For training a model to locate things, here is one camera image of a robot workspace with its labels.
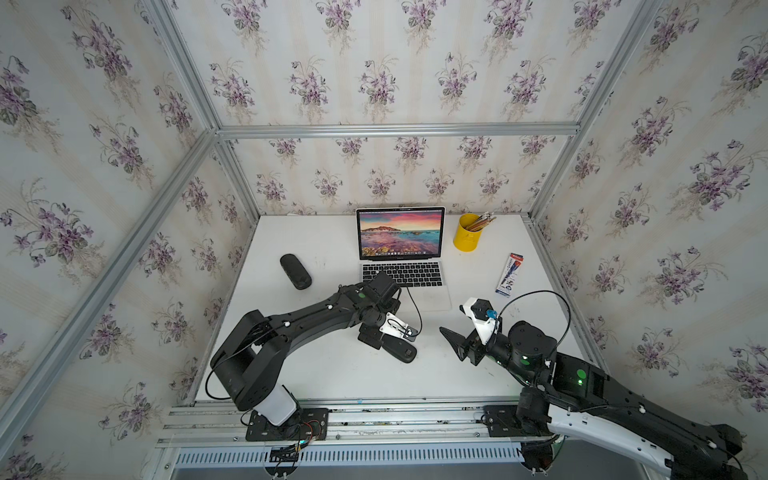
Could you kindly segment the black wireless mouse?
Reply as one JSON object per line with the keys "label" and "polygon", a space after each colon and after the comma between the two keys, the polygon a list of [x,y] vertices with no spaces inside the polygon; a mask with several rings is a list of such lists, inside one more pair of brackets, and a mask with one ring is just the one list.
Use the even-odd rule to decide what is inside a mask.
{"label": "black wireless mouse", "polygon": [[418,350],[407,340],[391,335],[382,337],[382,348],[398,361],[410,364],[416,358]]}

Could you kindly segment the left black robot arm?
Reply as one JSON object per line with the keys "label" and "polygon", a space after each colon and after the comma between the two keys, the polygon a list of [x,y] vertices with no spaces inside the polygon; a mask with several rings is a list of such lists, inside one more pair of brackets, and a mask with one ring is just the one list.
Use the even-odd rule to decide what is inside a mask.
{"label": "left black robot arm", "polygon": [[210,360],[211,374],[240,411],[255,411],[271,427],[301,422],[298,401],[277,385],[286,358],[295,350],[337,330],[358,326],[358,340],[383,349],[403,363],[417,354],[414,330],[396,313],[401,288],[380,272],[373,279],[341,285],[330,297],[308,307],[265,316],[243,315]]}

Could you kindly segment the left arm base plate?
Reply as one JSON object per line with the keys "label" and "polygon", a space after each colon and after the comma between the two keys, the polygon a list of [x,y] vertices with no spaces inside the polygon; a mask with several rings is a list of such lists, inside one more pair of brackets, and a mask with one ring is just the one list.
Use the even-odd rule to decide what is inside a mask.
{"label": "left arm base plate", "polygon": [[248,442],[325,440],[329,413],[327,408],[299,408],[277,426],[253,412],[247,423],[245,439]]}

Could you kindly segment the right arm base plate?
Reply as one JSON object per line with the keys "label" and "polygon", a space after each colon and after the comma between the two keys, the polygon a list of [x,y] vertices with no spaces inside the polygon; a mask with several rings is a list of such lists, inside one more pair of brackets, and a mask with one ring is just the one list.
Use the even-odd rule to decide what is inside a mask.
{"label": "right arm base plate", "polygon": [[520,419],[517,415],[517,406],[511,404],[485,405],[480,422],[492,438],[552,436],[546,426],[538,426],[532,421]]}

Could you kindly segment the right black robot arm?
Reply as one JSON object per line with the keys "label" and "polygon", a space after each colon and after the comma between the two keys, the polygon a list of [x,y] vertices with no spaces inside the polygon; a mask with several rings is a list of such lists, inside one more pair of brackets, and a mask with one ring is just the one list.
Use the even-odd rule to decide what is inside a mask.
{"label": "right black robot arm", "polygon": [[556,340],[525,322],[507,334],[440,330],[460,360],[492,359],[522,386],[517,423],[533,436],[561,435],[621,454],[668,479],[745,479],[740,432],[675,414],[597,366],[560,353]]}

